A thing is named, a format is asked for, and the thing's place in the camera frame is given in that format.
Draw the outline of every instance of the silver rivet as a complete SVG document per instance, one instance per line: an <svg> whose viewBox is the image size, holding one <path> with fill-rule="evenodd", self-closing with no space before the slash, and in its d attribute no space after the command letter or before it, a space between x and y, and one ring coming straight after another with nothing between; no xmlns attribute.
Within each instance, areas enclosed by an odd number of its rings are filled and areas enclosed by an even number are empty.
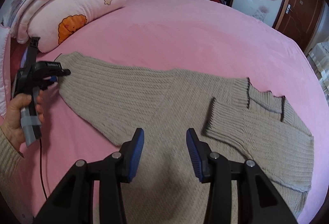
<svg viewBox="0 0 329 224"><path fill-rule="evenodd" d="M219 153L211 152L210 157L213 158L213 159L217 159L219 157Z"/></svg>
<svg viewBox="0 0 329 224"><path fill-rule="evenodd" d="M85 164L85 161L84 160L78 160L77 162L75 162L75 165L77 166L77 167L81 167L81 166L83 166Z"/></svg>
<svg viewBox="0 0 329 224"><path fill-rule="evenodd" d="M120 153L120 152L114 152L114 153L112 154L112 157L113 157L114 159L118 159L118 158L121 157L121 153Z"/></svg>
<svg viewBox="0 0 329 224"><path fill-rule="evenodd" d="M255 166L255 162L254 162L254 160L247 160L247 162L246 162L246 164L247 164L247 166L249 166L249 167L254 167Z"/></svg>

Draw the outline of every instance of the bed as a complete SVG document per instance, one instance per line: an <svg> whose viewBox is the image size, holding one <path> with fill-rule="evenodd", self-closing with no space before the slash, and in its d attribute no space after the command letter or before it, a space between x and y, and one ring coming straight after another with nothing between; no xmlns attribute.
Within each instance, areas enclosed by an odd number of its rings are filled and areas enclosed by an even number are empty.
<svg viewBox="0 0 329 224"><path fill-rule="evenodd" d="M326 210L329 108L306 57L291 39L208 0L127 0L125 7L84 26L56 49L39 54L38 60L53 61L75 51L118 65L249 77L258 90L285 95L315 137L312 189L298 222L310 223L321 206ZM116 148L65 104L56 87L45 92L44 102L42 166L50 194L77 159L97 161ZM45 202L39 145L22 146L21 151L25 160L19 193L36 215Z"/></svg>

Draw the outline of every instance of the finger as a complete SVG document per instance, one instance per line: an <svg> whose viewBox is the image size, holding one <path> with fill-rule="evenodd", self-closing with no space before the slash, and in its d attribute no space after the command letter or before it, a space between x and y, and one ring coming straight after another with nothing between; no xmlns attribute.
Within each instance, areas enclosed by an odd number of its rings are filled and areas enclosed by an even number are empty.
<svg viewBox="0 0 329 224"><path fill-rule="evenodd" d="M13 109L20 110L22 107L28 106L31 103L31 100L31 95L20 93L10 101L9 106Z"/></svg>
<svg viewBox="0 0 329 224"><path fill-rule="evenodd" d="M44 124L44 116L43 116L43 114L40 114L39 115L39 120L40 120L41 124Z"/></svg>
<svg viewBox="0 0 329 224"><path fill-rule="evenodd" d="M39 105L39 104L37 104L37 106L36 106L36 111L37 111L39 114L43 114L43 113L44 113L44 111L43 111L43 107L42 107L41 105Z"/></svg>
<svg viewBox="0 0 329 224"><path fill-rule="evenodd" d="M37 103L38 104L42 104L43 103L43 100L42 100L42 97L41 96L38 96L37 97Z"/></svg>

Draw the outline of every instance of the yellow flower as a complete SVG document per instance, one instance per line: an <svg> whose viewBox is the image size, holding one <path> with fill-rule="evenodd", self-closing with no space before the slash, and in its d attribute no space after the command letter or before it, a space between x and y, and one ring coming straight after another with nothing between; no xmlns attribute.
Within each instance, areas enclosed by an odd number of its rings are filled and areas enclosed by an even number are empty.
<svg viewBox="0 0 329 224"><path fill-rule="evenodd" d="M111 5L112 0L104 0L104 2L105 5Z"/></svg>

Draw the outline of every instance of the human hand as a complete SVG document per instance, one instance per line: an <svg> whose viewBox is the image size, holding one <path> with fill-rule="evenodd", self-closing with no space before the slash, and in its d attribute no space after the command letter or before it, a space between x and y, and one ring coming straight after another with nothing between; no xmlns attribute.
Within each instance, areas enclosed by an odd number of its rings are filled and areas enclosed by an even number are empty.
<svg viewBox="0 0 329 224"><path fill-rule="evenodd" d="M36 111L39 115L41 124L44 123L43 107L42 107L43 91L40 90L37 97ZM19 148L25 137L20 125L20 109L31 103L31 95L20 93L9 102L7 113L3 124L0 126L3 134L6 136L11 145L19 152Z"/></svg>

